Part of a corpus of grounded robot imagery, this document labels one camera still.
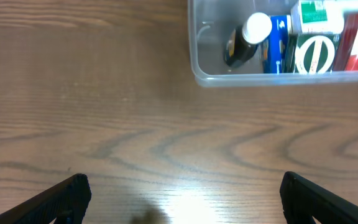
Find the blue fever patch box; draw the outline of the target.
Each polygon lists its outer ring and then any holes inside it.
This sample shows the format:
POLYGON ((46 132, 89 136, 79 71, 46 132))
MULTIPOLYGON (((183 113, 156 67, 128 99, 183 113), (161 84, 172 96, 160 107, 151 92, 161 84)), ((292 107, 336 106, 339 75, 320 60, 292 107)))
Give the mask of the blue fever patch box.
POLYGON ((282 73, 288 36, 292 33, 291 15, 270 16, 272 30, 262 42, 264 73, 282 73))

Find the dark bottle white cap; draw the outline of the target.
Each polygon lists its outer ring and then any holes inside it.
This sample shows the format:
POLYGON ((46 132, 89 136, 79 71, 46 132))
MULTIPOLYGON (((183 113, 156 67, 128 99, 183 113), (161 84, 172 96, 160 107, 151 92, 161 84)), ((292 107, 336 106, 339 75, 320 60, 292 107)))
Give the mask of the dark bottle white cap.
POLYGON ((251 14, 229 34, 223 51, 225 64, 236 68, 249 61, 271 31, 272 21, 268 15, 263 12, 251 14))

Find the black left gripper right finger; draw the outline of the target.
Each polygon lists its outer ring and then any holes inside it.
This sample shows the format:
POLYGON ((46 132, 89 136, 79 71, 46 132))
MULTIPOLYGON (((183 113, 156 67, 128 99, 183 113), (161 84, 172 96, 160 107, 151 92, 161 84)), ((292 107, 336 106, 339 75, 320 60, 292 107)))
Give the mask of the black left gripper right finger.
POLYGON ((288 171, 280 186, 283 214, 289 224, 358 224, 358 206, 288 171))

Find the clear plastic container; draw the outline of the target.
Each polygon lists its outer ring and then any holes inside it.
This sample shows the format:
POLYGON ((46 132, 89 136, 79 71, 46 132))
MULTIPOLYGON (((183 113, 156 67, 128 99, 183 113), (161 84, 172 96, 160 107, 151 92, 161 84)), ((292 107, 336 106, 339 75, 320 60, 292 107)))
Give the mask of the clear plastic container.
POLYGON ((289 14, 296 0, 195 0, 188 1, 188 32, 191 69, 205 87, 297 85, 358 82, 358 72, 320 75, 264 73, 262 51, 240 67, 224 62, 224 48, 231 32, 255 12, 289 14))

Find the green Zam-Buk tin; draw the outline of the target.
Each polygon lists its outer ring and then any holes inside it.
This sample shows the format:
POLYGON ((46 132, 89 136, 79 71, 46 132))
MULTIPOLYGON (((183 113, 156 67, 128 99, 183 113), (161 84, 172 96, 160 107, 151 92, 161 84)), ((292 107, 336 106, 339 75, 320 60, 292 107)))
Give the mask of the green Zam-Buk tin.
POLYGON ((283 72, 316 75, 331 72, 340 43, 339 34, 291 34, 283 72))

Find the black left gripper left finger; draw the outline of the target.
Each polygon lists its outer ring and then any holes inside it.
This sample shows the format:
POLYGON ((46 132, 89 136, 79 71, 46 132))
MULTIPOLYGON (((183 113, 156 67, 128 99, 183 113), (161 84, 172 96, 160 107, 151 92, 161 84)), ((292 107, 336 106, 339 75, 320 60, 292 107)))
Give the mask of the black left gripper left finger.
POLYGON ((81 224, 91 200, 84 174, 75 174, 0 214, 0 224, 81 224))

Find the green white medicine box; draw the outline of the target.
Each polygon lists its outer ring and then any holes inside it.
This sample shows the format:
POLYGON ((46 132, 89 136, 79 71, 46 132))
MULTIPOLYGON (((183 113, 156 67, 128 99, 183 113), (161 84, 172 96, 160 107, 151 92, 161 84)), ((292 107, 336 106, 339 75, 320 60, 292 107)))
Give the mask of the green white medicine box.
POLYGON ((295 34, 340 34, 345 14, 358 12, 358 0, 297 1, 290 12, 295 34))

